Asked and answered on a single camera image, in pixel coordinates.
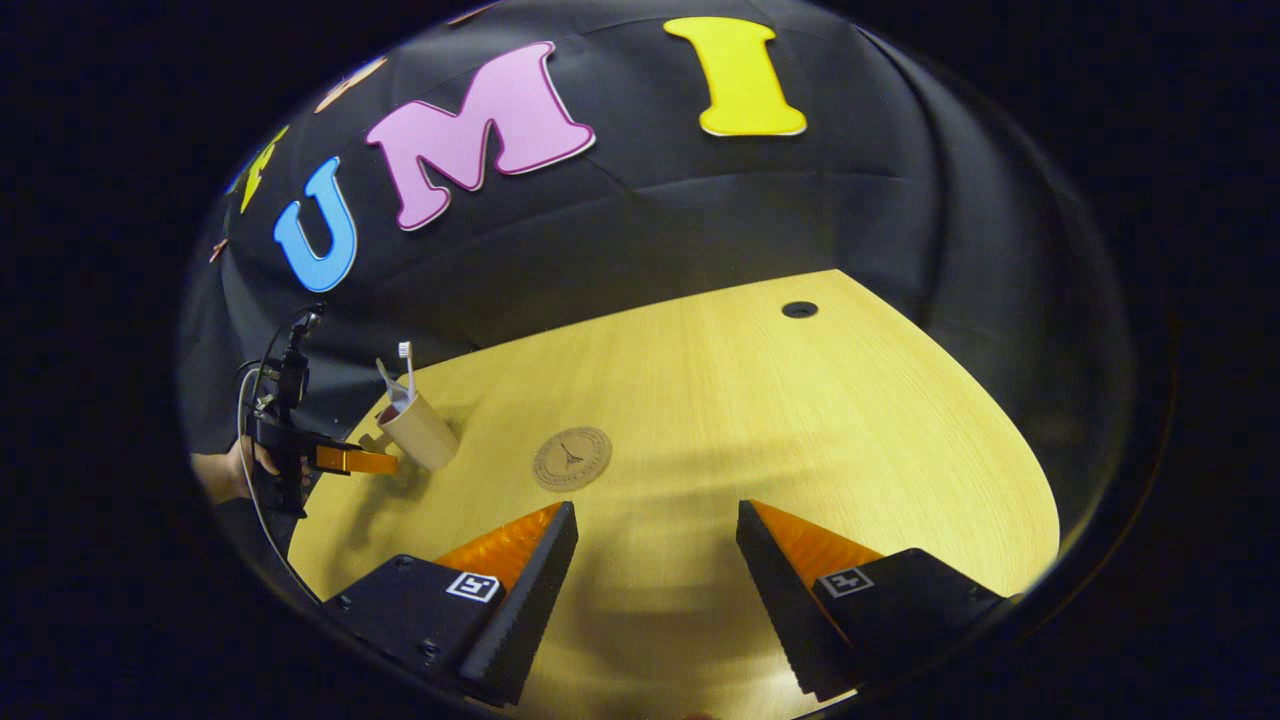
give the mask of cup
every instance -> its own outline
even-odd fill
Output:
[[[388,405],[378,415],[378,427],[428,470],[445,466],[458,451],[458,438],[453,430],[444,424],[431,404],[417,393],[410,398],[403,413]]]

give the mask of toothbrush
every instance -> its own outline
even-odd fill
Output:
[[[404,341],[399,343],[399,355],[404,359],[404,368],[408,370],[408,398],[413,400],[413,343]]]

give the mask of round coaster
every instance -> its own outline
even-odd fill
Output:
[[[549,491],[573,491],[600,477],[612,455],[613,443],[600,429],[570,428],[538,450],[534,475]]]

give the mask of wooden table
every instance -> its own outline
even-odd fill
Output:
[[[819,311],[782,314],[801,300]],[[1012,423],[838,270],[558,328],[422,368],[416,384],[458,433],[457,456],[435,473],[402,462],[394,478],[324,478],[289,559],[328,598],[394,553],[434,559],[572,500],[577,552],[513,716],[818,707],[735,544],[742,498],[882,553],[924,548],[1001,594],[1027,589],[1057,552],[1052,493]],[[387,404],[352,442],[385,442],[374,416]],[[535,452],[579,425],[609,436],[608,469],[573,492],[543,489]]]

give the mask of letter u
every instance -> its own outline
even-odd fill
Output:
[[[275,242],[284,249],[284,256],[293,274],[312,292],[328,292],[337,287],[356,263],[356,223],[351,219],[347,200],[338,188],[338,158],[329,158],[316,168],[303,191],[320,204],[320,214],[333,236],[333,247],[320,258],[307,242],[298,223],[301,205],[297,200],[285,208],[275,220]]]

